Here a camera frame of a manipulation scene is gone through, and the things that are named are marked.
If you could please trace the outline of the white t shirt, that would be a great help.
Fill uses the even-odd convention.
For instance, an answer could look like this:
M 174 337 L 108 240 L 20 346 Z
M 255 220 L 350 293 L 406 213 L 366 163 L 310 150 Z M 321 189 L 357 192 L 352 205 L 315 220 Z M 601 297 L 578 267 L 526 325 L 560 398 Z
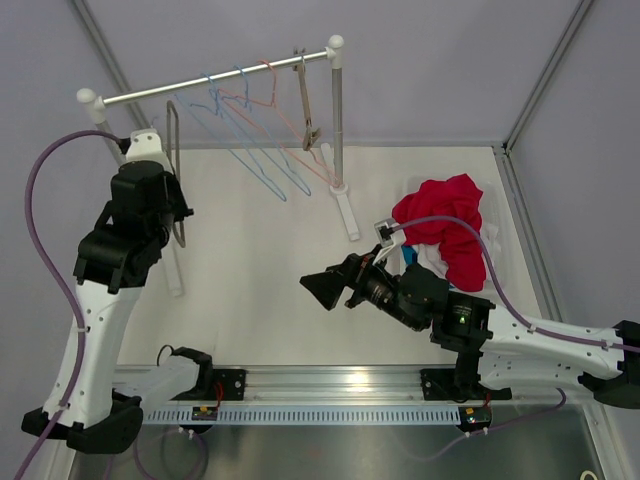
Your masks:
M 465 227 L 454 222 L 436 221 L 413 227 L 411 246 L 438 245 L 447 265 L 443 279 L 469 293 L 483 289 L 488 268 L 481 245 Z

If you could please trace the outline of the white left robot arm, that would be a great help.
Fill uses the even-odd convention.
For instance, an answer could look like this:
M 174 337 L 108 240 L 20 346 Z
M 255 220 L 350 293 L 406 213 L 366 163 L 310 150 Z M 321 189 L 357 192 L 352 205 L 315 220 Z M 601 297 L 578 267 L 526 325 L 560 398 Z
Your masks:
M 21 424 L 27 434 L 85 454 L 126 451 L 146 414 L 173 399 L 205 398 L 215 378 L 210 355 L 180 347 L 138 382 L 113 388 L 126 326 L 149 271 L 173 224 L 193 211 L 177 177 L 155 161 L 122 165 L 110 188 L 110 200 L 78 246 L 75 323 L 58 378 L 44 406 Z

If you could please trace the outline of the light blue hanger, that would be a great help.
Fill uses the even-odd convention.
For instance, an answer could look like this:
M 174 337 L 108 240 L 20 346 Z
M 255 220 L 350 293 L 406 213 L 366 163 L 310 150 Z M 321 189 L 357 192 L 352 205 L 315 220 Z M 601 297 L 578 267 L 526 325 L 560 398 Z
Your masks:
M 245 81 L 249 82 L 248 76 L 245 73 L 241 73 L 240 76 L 242 78 L 243 86 L 245 89 Z M 205 80 L 206 84 L 208 85 L 208 90 L 211 85 L 213 85 L 216 89 L 222 88 L 219 86 L 219 82 L 214 79 L 214 76 L 212 74 L 204 73 L 202 75 L 202 79 Z M 311 196 L 312 190 L 310 186 L 307 184 L 305 179 L 298 172 L 297 168 L 291 163 L 292 159 L 285 160 L 284 152 L 281 151 L 279 148 L 277 148 L 269 140 L 269 138 L 266 135 L 252 128 L 249 124 L 247 124 L 244 120 L 242 120 L 238 115 L 232 112 L 231 109 L 230 109 L 230 112 L 236 118 L 236 120 L 240 123 L 240 125 L 246 129 L 249 135 L 255 139 L 257 144 L 260 147 L 265 148 L 266 152 L 271 154 L 275 158 L 275 160 L 279 164 L 279 167 L 278 168 L 273 167 L 273 168 L 275 168 L 278 172 L 280 172 L 285 177 L 285 179 L 287 179 L 303 195 L 307 197 Z
M 197 101 L 184 93 L 175 93 L 173 99 L 216 144 L 229 152 L 279 201 L 286 202 L 288 196 L 272 172 L 272 167 L 279 167 L 278 162 L 257 144 L 230 109 L 223 105 L 213 85 L 208 94 L 208 101 Z

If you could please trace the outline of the blue t shirt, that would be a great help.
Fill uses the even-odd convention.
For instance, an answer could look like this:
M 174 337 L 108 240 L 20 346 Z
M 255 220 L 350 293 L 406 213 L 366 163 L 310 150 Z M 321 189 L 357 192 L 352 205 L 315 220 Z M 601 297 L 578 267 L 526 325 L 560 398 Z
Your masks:
M 419 252 L 413 246 L 402 245 L 401 253 L 406 266 L 419 263 Z

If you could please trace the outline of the pink wire hanger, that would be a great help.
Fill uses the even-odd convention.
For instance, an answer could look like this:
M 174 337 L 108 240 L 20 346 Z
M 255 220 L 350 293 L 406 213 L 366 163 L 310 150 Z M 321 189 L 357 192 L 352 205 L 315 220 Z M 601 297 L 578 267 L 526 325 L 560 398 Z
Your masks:
M 249 82 L 245 81 L 245 89 L 242 94 L 235 93 L 230 90 L 224 88 L 218 88 L 218 95 L 222 100 L 223 104 L 226 107 L 229 107 L 232 112 L 238 115 L 242 120 L 244 120 L 247 124 L 249 124 L 252 128 L 257 130 L 258 132 L 266 135 L 269 140 L 281 151 L 284 152 L 284 159 L 295 160 L 299 165 L 306 168 L 309 172 L 313 173 L 316 177 L 325 182 L 329 187 L 337 188 L 340 186 L 340 178 L 332 170 L 325 160 L 320 159 L 315 151 L 314 146 L 310 151 L 304 151 L 302 148 L 302 140 L 305 132 L 305 122 L 303 117 L 303 126 L 297 127 L 284 113 L 279 105 L 278 100 L 278 74 L 276 69 L 272 63 L 267 62 L 266 60 L 261 60 L 260 63 L 263 66 L 266 66 L 267 69 L 271 72 L 271 96 L 268 101 L 258 100 L 253 98 L 250 94 Z M 310 162 L 304 160 L 299 154 L 293 152 L 293 150 L 289 147 L 286 147 L 283 143 L 281 143 L 276 138 L 271 136 L 270 131 L 267 126 L 262 122 L 262 120 L 258 117 L 258 114 L 253 110 L 254 107 L 267 109 L 272 113 L 275 113 L 281 123 L 287 128 L 288 132 L 291 133 L 295 140 L 298 140 L 300 143 L 300 148 L 303 152 L 306 152 L 310 157 Z

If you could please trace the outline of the magenta t shirt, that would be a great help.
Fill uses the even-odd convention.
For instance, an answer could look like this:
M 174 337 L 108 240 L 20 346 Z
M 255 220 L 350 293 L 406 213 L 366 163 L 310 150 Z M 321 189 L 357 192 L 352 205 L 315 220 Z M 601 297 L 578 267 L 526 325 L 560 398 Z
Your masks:
M 417 191 L 405 195 L 391 212 L 399 224 L 423 217 L 439 218 L 405 228 L 405 244 L 436 245 L 447 265 L 445 278 L 454 287 L 471 293 L 481 291 L 487 278 L 482 249 L 475 238 L 482 227 L 482 196 L 466 174 L 447 180 L 429 179 Z

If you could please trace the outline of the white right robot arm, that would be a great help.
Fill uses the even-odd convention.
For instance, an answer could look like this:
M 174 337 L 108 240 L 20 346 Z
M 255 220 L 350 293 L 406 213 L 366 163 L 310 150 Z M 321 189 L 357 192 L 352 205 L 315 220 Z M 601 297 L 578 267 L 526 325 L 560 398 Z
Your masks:
M 374 257 L 351 254 L 300 283 L 326 310 L 350 289 L 346 307 L 367 302 L 413 331 L 427 331 L 432 343 L 456 353 L 452 384 L 465 398 L 484 389 L 552 387 L 588 391 L 612 407 L 638 408 L 638 324 L 597 329 L 518 318 L 505 305 L 450 289 L 419 264 L 393 275 Z

